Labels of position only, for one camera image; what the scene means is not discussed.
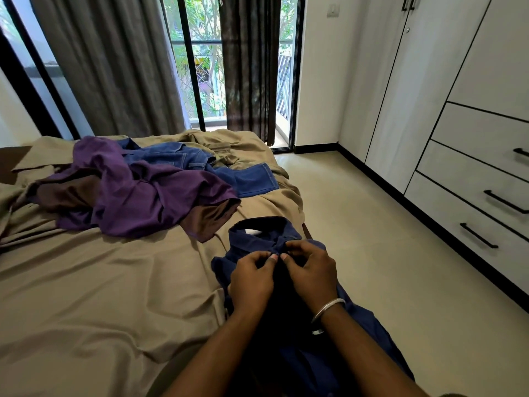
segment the metal bangle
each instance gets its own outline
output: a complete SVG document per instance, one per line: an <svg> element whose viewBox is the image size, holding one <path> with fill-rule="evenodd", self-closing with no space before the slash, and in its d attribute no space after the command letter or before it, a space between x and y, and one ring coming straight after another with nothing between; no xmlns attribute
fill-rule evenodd
<svg viewBox="0 0 529 397"><path fill-rule="evenodd" d="M345 304L346 300L342 300L341 298L336 298L335 300L332 300L332 301L328 302L327 304L323 305L323 307L320 309L320 311L314 316L314 318L312 319L311 323L314 323L316 320L318 320L321 317L321 315L323 315L325 313L325 311L327 309L329 309L333 305L338 304L340 302Z"/></svg>

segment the gray curtain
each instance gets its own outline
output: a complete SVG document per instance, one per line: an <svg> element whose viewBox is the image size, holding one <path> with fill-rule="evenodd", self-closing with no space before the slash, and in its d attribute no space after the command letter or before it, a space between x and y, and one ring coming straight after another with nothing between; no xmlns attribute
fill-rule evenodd
<svg viewBox="0 0 529 397"><path fill-rule="evenodd" d="M95 135L190 128L160 0L31 0Z"/></svg>
<svg viewBox="0 0 529 397"><path fill-rule="evenodd" d="M219 0L228 129L276 133L281 0Z"/></svg>

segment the black door handle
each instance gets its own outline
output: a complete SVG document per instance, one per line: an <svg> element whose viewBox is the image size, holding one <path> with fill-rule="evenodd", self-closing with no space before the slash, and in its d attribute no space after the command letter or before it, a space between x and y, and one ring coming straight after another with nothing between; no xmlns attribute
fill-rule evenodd
<svg viewBox="0 0 529 397"><path fill-rule="evenodd" d="M408 10L406 8L406 1L408 1L408 0L404 0L404 2L402 3L402 11L407 11Z"/></svg>
<svg viewBox="0 0 529 397"><path fill-rule="evenodd" d="M487 241L485 238L483 238L481 235L479 235L478 233L476 233L475 231L473 231L470 227L468 227L466 225L466 223L459 223L459 225L461 227L463 227L465 230L467 230L469 233L471 233L473 236L475 236L478 240L480 240L481 242L483 242L486 246L488 246L489 248L492 248L492 249L496 249L498 248L497 245L494 245L494 244L491 244L489 241Z"/></svg>
<svg viewBox="0 0 529 397"><path fill-rule="evenodd" d="M412 0L410 3L409 3L409 10L410 11L413 11L415 9L415 0Z"/></svg>
<svg viewBox="0 0 529 397"><path fill-rule="evenodd" d="M521 147L517 147L516 149L513 149L512 151L515 152L515 153L523 154L524 156L529 157L529 152L526 152Z"/></svg>
<svg viewBox="0 0 529 397"><path fill-rule="evenodd" d="M513 208L515 211L520 212L522 214L529 213L529 209L522 209L521 207L516 206L514 203L509 202L508 200L505 200L503 198L500 198L498 195L494 195L493 192L490 189L487 189L486 191L483 191L491 198L494 198L495 200L499 200L503 204L507 205L508 207Z"/></svg>

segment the metal railing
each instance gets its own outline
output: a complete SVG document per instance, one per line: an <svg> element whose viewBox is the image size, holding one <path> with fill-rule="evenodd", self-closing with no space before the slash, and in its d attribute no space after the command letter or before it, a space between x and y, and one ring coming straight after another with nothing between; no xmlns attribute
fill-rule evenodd
<svg viewBox="0 0 529 397"><path fill-rule="evenodd" d="M193 40L193 54L197 72L202 112L204 118L226 117L226 90L224 87L224 61L221 40ZM189 62L183 40L172 40L178 74L182 83L184 103L190 119L198 118L189 72ZM292 60L292 39L279 41L276 110L289 118L290 66Z"/></svg>

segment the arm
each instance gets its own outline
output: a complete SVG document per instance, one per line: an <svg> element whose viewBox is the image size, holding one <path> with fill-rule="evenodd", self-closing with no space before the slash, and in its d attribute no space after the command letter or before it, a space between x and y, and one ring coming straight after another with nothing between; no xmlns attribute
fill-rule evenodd
<svg viewBox="0 0 529 397"><path fill-rule="evenodd" d="M257 269L255 262L267 258ZM254 252L237 262L228 292L235 310L213 334L163 397L224 395L274 290L277 255Z"/></svg>
<svg viewBox="0 0 529 397"><path fill-rule="evenodd" d="M303 255L307 258L305 266L300 267L289 255L281 254L296 292L316 314L323 305L337 298L336 262L326 251L306 241L290 241L287 247L290 254ZM362 395L427 396L341 305L337 304L329 308L323 314L321 322L347 362Z"/></svg>

